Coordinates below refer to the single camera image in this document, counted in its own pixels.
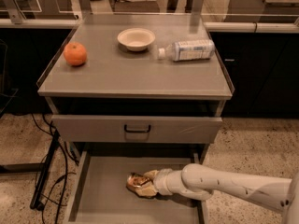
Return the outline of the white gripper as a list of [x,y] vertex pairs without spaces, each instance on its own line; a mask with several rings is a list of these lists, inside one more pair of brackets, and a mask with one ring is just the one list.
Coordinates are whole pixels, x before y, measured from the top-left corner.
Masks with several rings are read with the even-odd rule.
[[181,171],[172,169],[151,170],[143,174],[144,177],[153,180],[135,188],[139,197],[152,198],[159,192],[161,195],[180,194],[184,185],[181,180]]

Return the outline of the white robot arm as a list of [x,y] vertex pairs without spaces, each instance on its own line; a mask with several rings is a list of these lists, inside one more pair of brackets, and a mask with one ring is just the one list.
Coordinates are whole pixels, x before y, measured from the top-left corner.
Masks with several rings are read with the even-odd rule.
[[247,175],[214,170],[200,164],[182,170],[153,170],[132,178],[141,197],[179,194],[207,200],[217,190],[282,214],[282,224],[299,224],[299,179]]

